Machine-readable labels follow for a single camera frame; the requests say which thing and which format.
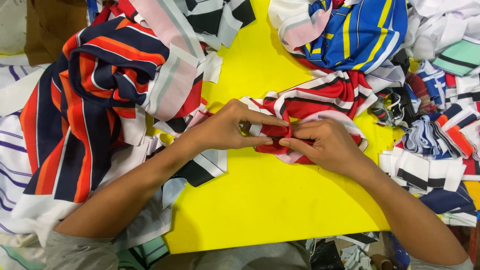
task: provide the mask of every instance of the yellow tabletop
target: yellow tabletop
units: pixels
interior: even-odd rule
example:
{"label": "yellow tabletop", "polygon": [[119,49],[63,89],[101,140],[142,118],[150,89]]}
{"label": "yellow tabletop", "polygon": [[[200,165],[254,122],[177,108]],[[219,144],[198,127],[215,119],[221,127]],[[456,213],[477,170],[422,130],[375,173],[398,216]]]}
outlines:
{"label": "yellow tabletop", "polygon": [[[232,98],[263,98],[312,79],[278,40],[269,1],[251,2],[257,19],[218,53],[218,84],[203,84],[212,111]],[[365,154],[378,162],[378,153],[391,149],[403,132],[375,121],[367,112],[354,119],[369,141]],[[187,185],[164,240],[176,254],[388,229],[375,201],[350,179],[245,148],[228,151],[227,173],[197,188]]]}

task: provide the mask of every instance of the yellow stripe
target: yellow stripe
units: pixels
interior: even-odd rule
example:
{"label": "yellow stripe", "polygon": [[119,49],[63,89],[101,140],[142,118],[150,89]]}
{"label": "yellow stripe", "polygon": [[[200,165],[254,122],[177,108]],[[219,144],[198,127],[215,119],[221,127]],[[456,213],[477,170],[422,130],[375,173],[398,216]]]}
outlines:
{"label": "yellow stripe", "polygon": [[310,47],[310,42],[307,43],[307,44],[305,44],[305,47],[307,47],[308,52],[309,52],[310,54],[312,54],[312,49],[311,49],[311,47]]}
{"label": "yellow stripe", "polygon": [[350,14],[351,12],[348,13],[343,22],[343,57],[345,59],[350,57],[350,32],[348,31],[350,26]]}
{"label": "yellow stripe", "polygon": [[380,16],[380,20],[378,21],[378,27],[380,28],[380,36],[378,38],[377,44],[375,44],[375,47],[373,47],[373,50],[370,52],[370,56],[365,62],[355,65],[352,68],[353,70],[358,70],[362,66],[364,66],[366,63],[372,61],[373,58],[375,57],[375,53],[378,52],[378,50],[382,46],[382,43],[384,42],[385,37],[387,36],[387,33],[388,33],[388,29],[383,28],[383,26],[385,24],[385,21],[387,20],[388,11],[390,10],[391,6],[392,6],[392,0],[387,0],[384,6],[384,10],[382,10],[382,15]]}

